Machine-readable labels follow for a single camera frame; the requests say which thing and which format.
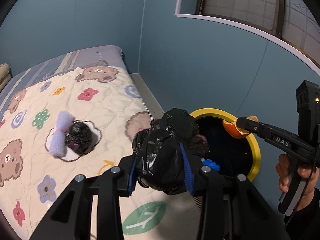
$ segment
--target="gripper handle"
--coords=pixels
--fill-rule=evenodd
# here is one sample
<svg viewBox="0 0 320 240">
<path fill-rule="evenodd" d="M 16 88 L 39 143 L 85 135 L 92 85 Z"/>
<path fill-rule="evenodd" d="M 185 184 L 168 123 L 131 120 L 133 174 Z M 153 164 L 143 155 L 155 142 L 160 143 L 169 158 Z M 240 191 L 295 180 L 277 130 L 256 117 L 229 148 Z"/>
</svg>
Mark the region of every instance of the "gripper handle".
<svg viewBox="0 0 320 240">
<path fill-rule="evenodd" d="M 287 193 L 282 193 L 280 203 L 278 205 L 279 212 L 286 216 L 290 216 L 292 214 L 308 180 L 303 179 L 298 174 L 298 167 L 304 163 L 292 155 L 289 155 L 289 159 L 289 190 Z"/>
</svg>

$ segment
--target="cable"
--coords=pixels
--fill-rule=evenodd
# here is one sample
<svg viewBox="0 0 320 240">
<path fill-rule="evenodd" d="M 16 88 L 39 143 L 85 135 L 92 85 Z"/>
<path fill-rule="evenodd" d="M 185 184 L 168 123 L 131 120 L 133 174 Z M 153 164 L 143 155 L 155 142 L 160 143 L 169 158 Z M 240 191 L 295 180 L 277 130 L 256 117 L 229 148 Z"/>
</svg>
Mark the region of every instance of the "cable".
<svg viewBox="0 0 320 240">
<path fill-rule="evenodd" d="M 295 207 L 294 207 L 294 209 L 293 209 L 293 212 L 292 212 L 289 220 L 288 220 L 287 223 L 284 225 L 284 228 L 287 227 L 287 225 L 288 225 L 289 222 L 291 221 L 292 217 L 294 216 L 294 214 L 296 213 L 296 211 L 297 211 L 297 209 L 298 209 L 298 206 L 300 205 L 300 203 L 301 203 L 301 201 L 302 201 L 303 195 L 304 195 L 304 193 L 305 193 L 305 191 L 306 191 L 306 189 L 307 189 L 307 186 L 308 186 L 308 184 L 309 184 L 309 182 L 310 182 L 310 180 L 311 180 L 311 176 L 312 176 L 312 174 L 313 174 L 313 171 L 314 171 L 314 169 L 315 169 L 315 167 L 316 167 L 317 155 L 318 155 L 318 152 L 316 152 L 315 161 L 314 161 L 314 163 L 313 163 L 312 170 L 311 170 L 310 175 L 309 175 L 309 177 L 308 177 L 308 179 L 307 179 L 306 185 L 305 185 L 304 188 L 303 188 L 303 191 L 302 191 L 302 193 L 301 193 L 301 196 L 300 196 L 300 198 L 299 198 L 299 201 L 298 201 L 297 204 L 295 205 Z"/>
</svg>

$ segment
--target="blue spiral print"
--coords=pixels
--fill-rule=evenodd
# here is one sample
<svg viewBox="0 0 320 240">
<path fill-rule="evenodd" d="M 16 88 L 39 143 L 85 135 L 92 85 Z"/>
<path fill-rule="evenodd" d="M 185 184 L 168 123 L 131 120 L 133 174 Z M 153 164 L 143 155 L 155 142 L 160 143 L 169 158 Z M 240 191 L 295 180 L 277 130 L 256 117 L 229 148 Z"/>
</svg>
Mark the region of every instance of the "blue spiral print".
<svg viewBox="0 0 320 240">
<path fill-rule="evenodd" d="M 140 94 L 134 85 L 126 86 L 124 91 L 128 96 L 132 98 L 140 98 Z"/>
<path fill-rule="evenodd" d="M 15 116 L 15 118 L 11 122 L 11 127 L 13 129 L 18 128 L 22 124 L 26 113 L 27 113 L 27 110 L 24 110 L 23 112 L 17 113 L 17 115 Z"/>
</svg>

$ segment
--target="blue crumpled object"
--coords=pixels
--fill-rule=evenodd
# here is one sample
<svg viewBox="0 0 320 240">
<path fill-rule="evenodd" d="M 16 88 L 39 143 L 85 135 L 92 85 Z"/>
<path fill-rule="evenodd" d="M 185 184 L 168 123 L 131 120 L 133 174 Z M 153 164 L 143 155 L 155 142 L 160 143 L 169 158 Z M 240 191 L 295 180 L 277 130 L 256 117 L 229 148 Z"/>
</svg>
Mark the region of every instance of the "blue crumpled object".
<svg viewBox="0 0 320 240">
<path fill-rule="evenodd" d="M 220 171 L 220 165 L 217 165 L 215 162 L 212 160 L 204 160 L 202 161 L 202 164 L 205 166 L 209 166 L 211 169 L 214 169 L 215 171 Z"/>
</svg>

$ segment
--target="yellow rim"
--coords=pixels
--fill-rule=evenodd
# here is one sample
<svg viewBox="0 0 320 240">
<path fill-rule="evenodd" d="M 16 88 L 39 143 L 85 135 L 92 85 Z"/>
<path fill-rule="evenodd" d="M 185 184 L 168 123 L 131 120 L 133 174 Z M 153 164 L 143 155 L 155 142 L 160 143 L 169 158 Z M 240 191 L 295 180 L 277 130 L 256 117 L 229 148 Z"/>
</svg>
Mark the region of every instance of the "yellow rim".
<svg viewBox="0 0 320 240">
<path fill-rule="evenodd" d="M 229 114 L 229 113 L 222 111 L 222 110 L 219 110 L 219 109 L 215 109 L 215 108 L 198 109 L 196 111 L 193 111 L 190 115 L 193 116 L 195 119 L 199 119 L 201 117 L 212 116 L 212 117 L 218 117 L 221 119 L 225 119 L 228 122 L 233 122 L 233 121 L 237 120 L 237 118 L 234 115 Z M 257 176 L 259 169 L 260 169 L 261 154 L 260 154 L 260 148 L 259 148 L 258 142 L 257 142 L 256 138 L 254 137 L 254 135 L 251 133 L 246 137 L 246 139 L 248 140 L 248 143 L 251 147 L 252 160 L 253 160 L 252 167 L 251 167 L 251 170 L 250 170 L 247 178 L 250 181 L 253 181 L 254 178 Z"/>
</svg>

